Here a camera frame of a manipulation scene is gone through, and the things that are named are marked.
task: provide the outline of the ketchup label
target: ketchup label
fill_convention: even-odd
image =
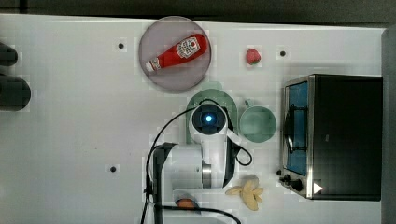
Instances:
[[[154,68],[154,70],[161,69],[160,61],[158,60],[158,58],[155,58],[154,60],[151,60],[150,62],[151,62],[152,67]]]
[[[190,37],[176,45],[176,51],[180,58],[189,58],[200,49],[197,38]]]

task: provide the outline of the green bowl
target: green bowl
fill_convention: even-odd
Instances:
[[[262,143],[274,135],[276,119],[271,110],[255,105],[242,114],[239,125],[239,132],[247,140]]]

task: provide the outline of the oven door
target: oven door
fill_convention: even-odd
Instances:
[[[303,77],[288,82],[285,85],[282,103],[283,114],[283,175],[292,180],[301,180],[303,188],[297,190],[292,186],[283,185],[294,192],[312,197],[312,180],[309,178],[312,171],[312,144],[310,131],[313,111],[313,94],[311,89],[315,85],[314,76]]]

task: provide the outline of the red ketchup bottle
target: red ketchup bottle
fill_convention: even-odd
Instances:
[[[180,63],[187,63],[204,54],[206,49],[207,40],[203,35],[190,35],[160,56],[147,62],[146,68],[149,72],[153,72]]]

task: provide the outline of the white table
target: white table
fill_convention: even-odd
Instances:
[[[0,73],[30,83],[21,112],[0,112],[0,223],[138,223],[142,168],[159,129],[201,89],[158,91],[137,59],[152,20],[0,15],[0,42],[18,63]],[[282,84],[313,73],[381,74],[383,29],[200,22],[213,62],[205,81],[218,81],[243,112],[253,99],[280,116]],[[123,43],[125,49],[118,49]],[[247,68],[248,45],[261,66]],[[279,55],[281,50],[286,57]],[[161,141],[184,140],[184,121]],[[279,132],[249,145],[254,163],[238,167],[232,183],[256,175],[264,187],[258,212],[225,189],[202,189],[209,206],[243,223],[380,223],[380,202],[308,201],[277,183]],[[113,174],[111,165],[119,169]]]

